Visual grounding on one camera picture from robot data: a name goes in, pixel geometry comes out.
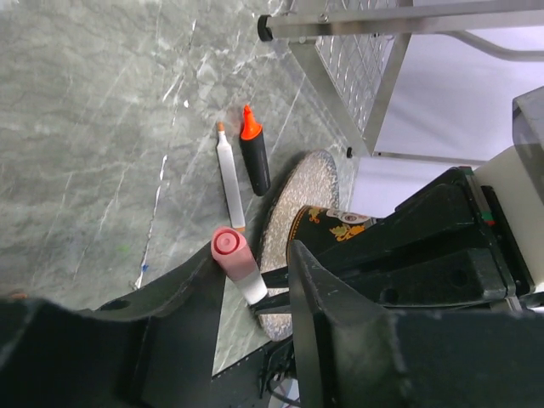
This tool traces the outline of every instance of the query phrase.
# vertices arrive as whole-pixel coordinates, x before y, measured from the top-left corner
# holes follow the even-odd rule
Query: pink cap
[[[212,256],[249,304],[268,294],[244,235],[229,227],[217,228],[212,236]]]
[[[229,227],[219,227],[213,233],[212,256],[234,282],[258,269],[244,235]]]

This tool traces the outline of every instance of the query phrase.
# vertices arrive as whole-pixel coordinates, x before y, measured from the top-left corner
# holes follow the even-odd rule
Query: glittery round mat
[[[292,170],[283,191],[272,205],[259,251],[262,273],[286,266],[286,244],[292,220],[300,207],[338,208],[338,176],[332,156],[325,150],[309,152]],[[269,289],[274,296],[287,289]],[[290,314],[261,314],[261,326],[272,341],[292,334]]]

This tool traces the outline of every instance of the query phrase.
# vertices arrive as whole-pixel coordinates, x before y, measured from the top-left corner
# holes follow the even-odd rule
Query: metal wire rack
[[[394,0],[329,0],[326,12],[397,7]],[[315,46],[355,126],[363,133],[382,80],[387,42],[378,35],[319,37]]]
[[[465,31],[544,26],[542,0],[417,7],[413,0],[295,0],[292,6],[288,14],[261,16],[259,36],[263,41],[290,39],[289,47],[298,63],[359,156],[482,164],[375,151],[413,34],[453,37],[502,60],[544,61],[544,50],[503,48]]]

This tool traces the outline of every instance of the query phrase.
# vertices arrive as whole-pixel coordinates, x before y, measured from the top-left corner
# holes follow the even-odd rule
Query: gray marble surface
[[[335,157],[341,207],[356,160],[284,42],[280,0],[0,0],[0,293],[97,308],[181,264],[229,217],[217,120],[235,142],[250,103],[271,177],[301,151]],[[248,234],[252,194],[233,143]],[[228,283],[215,371],[267,341]]]

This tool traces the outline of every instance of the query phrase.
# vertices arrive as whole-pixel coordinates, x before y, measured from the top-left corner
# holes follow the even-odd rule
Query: white marker
[[[244,219],[244,210],[241,207],[240,188],[238,187],[238,178],[236,177],[235,157],[232,154],[232,147],[224,134],[222,122],[218,122],[218,135],[219,143],[217,150],[219,167],[221,167],[224,193],[227,196],[230,224],[235,230],[243,232],[246,230],[246,220]]]

